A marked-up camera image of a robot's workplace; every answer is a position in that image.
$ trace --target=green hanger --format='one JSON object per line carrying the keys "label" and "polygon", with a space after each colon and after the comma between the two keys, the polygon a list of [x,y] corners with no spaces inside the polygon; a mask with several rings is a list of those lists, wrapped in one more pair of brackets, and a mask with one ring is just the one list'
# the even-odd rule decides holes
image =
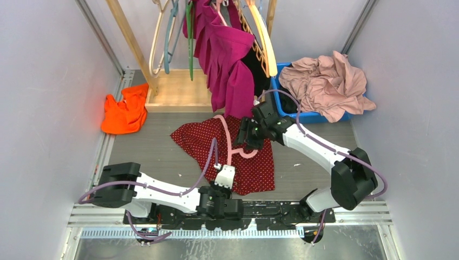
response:
{"label": "green hanger", "polygon": [[186,7],[186,20],[188,30],[188,67],[189,76],[193,81],[193,33],[194,33],[194,13],[193,13],[193,1],[189,1]]}

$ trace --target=magenta garment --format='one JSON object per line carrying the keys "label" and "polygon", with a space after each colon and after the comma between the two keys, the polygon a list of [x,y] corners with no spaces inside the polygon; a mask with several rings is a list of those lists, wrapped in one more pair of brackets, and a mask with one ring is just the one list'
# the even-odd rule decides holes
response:
{"label": "magenta garment", "polygon": [[[194,56],[207,75],[207,88],[212,93],[212,109],[225,108],[225,116],[252,117],[254,81],[252,72],[241,61],[255,41],[242,30],[239,14],[232,1],[228,13],[232,27],[221,25],[211,0],[193,0],[196,39]],[[186,23],[183,34],[187,36]]]}

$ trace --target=orange cloth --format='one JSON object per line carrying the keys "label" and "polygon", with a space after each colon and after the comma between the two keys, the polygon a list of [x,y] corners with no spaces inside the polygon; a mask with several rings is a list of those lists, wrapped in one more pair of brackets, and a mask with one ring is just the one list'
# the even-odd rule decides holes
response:
{"label": "orange cloth", "polygon": [[129,134],[140,130],[147,118],[145,101],[148,84],[125,88],[121,91],[123,100],[116,102],[112,95],[105,101],[105,119],[102,131],[108,134]]}

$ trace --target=wooden base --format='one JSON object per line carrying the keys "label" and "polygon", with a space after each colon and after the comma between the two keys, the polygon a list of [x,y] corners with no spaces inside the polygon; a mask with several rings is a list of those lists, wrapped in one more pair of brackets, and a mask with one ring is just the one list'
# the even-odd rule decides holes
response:
{"label": "wooden base", "polygon": [[149,90],[145,107],[149,112],[212,112],[211,93],[207,89],[207,76],[201,69],[193,72],[193,81],[188,69],[161,72],[155,79],[158,94]]}

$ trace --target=red polka dot cloth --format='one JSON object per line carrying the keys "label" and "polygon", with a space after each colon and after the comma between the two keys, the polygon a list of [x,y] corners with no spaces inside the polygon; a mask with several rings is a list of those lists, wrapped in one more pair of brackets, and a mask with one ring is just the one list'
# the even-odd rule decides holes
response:
{"label": "red polka dot cloth", "polygon": [[[225,118],[231,136],[231,145],[236,138],[240,119],[233,116]],[[211,147],[212,139],[217,139],[218,160],[220,164],[227,164],[228,143],[222,120],[211,118],[201,123],[187,123],[174,133],[171,138],[191,157],[198,161],[201,170],[206,165],[207,156]],[[232,146],[232,149],[243,148],[244,145]],[[247,195],[251,192],[274,190],[274,161],[271,142],[266,139],[263,149],[259,150],[250,159],[243,158],[240,154],[233,154],[231,165],[236,168],[234,176],[233,192]],[[217,171],[212,165],[215,164],[215,156],[212,156],[211,164],[204,175],[208,181],[214,181]]]}

